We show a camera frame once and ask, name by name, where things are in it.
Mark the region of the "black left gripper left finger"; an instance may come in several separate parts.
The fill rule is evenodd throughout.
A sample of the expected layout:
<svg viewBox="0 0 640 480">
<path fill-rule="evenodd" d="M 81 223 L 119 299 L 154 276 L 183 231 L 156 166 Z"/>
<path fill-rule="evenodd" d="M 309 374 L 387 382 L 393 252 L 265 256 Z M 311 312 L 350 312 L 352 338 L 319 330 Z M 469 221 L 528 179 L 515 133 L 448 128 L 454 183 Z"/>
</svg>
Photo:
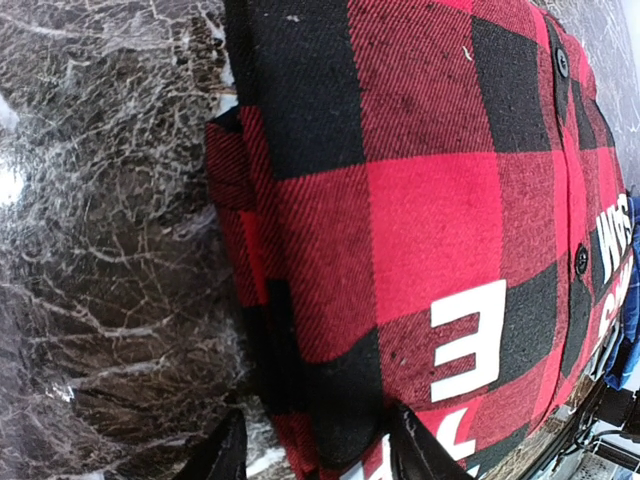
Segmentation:
<svg viewBox="0 0 640 480">
<path fill-rule="evenodd" d="M 246 479 L 247 431 L 239 409 L 228 412 L 187 465 L 188 479 Z"/>
</svg>

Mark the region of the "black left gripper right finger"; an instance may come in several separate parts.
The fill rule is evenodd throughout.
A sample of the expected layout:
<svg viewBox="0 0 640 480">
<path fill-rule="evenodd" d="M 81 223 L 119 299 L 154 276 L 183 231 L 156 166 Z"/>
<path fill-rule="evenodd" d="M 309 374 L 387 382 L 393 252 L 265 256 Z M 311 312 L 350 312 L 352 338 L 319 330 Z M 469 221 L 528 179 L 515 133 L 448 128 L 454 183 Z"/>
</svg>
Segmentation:
<svg viewBox="0 0 640 480">
<path fill-rule="evenodd" d="M 389 411 L 391 472 L 399 480 L 471 480 L 416 414 L 399 403 Z"/>
</svg>

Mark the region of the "red black plaid shirt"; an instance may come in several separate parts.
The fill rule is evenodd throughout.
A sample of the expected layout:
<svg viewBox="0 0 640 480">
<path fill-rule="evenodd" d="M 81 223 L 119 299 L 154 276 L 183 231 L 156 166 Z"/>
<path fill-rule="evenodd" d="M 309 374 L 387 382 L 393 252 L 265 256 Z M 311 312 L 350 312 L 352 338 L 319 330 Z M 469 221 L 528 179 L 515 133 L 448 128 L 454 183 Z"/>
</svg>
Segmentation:
<svg viewBox="0 0 640 480">
<path fill-rule="evenodd" d="M 228 1 L 210 188 L 299 479 L 393 479 L 408 406 L 470 476 L 570 396 L 627 295 L 587 56 L 528 1 Z"/>
</svg>

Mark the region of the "folded blue plaid shirt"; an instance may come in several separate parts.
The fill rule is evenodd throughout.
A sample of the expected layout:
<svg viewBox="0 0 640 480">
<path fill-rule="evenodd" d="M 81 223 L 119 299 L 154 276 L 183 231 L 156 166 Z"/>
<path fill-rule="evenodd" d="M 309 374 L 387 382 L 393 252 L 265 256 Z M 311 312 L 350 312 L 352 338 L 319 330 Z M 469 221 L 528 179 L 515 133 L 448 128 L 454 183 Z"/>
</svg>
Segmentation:
<svg viewBox="0 0 640 480">
<path fill-rule="evenodd" d="M 630 199 L 632 218 L 633 267 L 629 289 L 622 309 L 622 335 L 606 364 L 605 383 L 621 390 L 629 381 L 639 362 L 639 196 Z"/>
</svg>

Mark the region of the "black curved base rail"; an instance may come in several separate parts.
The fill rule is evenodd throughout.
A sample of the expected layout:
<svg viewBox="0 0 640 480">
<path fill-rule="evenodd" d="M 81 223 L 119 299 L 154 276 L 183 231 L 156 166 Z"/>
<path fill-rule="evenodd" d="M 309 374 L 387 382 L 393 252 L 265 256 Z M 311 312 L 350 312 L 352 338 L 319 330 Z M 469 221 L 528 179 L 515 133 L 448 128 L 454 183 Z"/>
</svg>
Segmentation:
<svg viewBox="0 0 640 480">
<path fill-rule="evenodd" d="M 637 479 L 639 393 L 596 385 L 523 479 Z"/>
</svg>

